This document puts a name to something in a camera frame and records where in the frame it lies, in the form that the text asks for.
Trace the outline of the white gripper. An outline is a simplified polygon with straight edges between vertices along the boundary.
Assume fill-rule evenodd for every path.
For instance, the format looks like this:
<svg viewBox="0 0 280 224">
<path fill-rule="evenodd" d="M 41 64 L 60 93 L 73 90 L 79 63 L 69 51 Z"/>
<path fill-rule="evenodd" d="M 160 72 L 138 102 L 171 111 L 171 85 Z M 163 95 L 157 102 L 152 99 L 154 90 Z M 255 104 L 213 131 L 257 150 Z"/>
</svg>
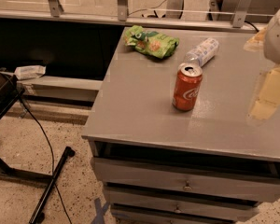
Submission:
<svg viewBox="0 0 280 224">
<path fill-rule="evenodd" d="M 280 9 L 268 23 L 244 44 L 246 51 L 264 51 L 266 59 L 279 63 L 261 75 L 255 99 L 248 116 L 256 120 L 269 119 L 280 106 Z"/>
</svg>

